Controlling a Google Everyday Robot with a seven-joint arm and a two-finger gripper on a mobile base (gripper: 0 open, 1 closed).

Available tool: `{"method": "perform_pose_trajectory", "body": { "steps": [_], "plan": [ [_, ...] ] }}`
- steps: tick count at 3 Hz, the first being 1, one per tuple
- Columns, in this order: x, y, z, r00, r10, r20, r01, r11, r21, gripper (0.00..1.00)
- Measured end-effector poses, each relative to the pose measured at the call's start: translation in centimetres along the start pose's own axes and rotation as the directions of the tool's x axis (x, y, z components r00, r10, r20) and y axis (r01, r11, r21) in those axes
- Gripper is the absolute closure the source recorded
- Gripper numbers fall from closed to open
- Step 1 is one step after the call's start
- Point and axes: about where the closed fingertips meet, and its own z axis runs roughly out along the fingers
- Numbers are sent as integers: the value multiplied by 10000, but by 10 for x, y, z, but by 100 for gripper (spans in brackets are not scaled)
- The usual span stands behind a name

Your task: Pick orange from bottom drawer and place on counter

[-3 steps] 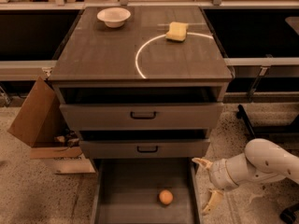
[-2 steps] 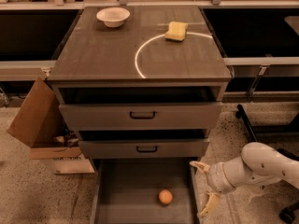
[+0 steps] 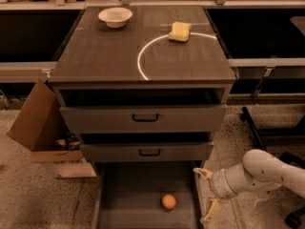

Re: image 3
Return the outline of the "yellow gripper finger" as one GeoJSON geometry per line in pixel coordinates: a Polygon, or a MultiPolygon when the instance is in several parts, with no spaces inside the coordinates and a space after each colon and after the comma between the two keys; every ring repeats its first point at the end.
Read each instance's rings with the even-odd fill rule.
{"type": "Polygon", "coordinates": [[[202,217],[200,219],[202,224],[209,223],[221,211],[224,202],[218,198],[204,198],[201,206],[202,217]]]}
{"type": "Polygon", "coordinates": [[[203,168],[194,168],[193,171],[205,179],[210,179],[213,174],[210,170],[203,169],[203,168]]]}

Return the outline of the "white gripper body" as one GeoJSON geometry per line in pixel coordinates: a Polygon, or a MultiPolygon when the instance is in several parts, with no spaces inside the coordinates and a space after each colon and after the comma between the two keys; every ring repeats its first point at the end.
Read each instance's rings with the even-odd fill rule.
{"type": "Polygon", "coordinates": [[[228,169],[213,172],[210,188],[217,198],[231,199],[244,192],[247,185],[244,168],[235,165],[228,169]]]}

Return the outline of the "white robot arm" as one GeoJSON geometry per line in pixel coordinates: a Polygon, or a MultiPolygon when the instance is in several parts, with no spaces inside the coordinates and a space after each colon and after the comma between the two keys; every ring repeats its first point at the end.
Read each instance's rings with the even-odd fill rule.
{"type": "MultiPolygon", "coordinates": [[[[304,161],[290,153],[284,153],[287,161],[304,165],[304,161]]],[[[252,149],[242,161],[228,169],[212,172],[194,168],[196,188],[203,225],[215,218],[225,200],[243,192],[271,191],[281,186],[305,198],[305,169],[295,167],[270,153],[252,149]]]]}

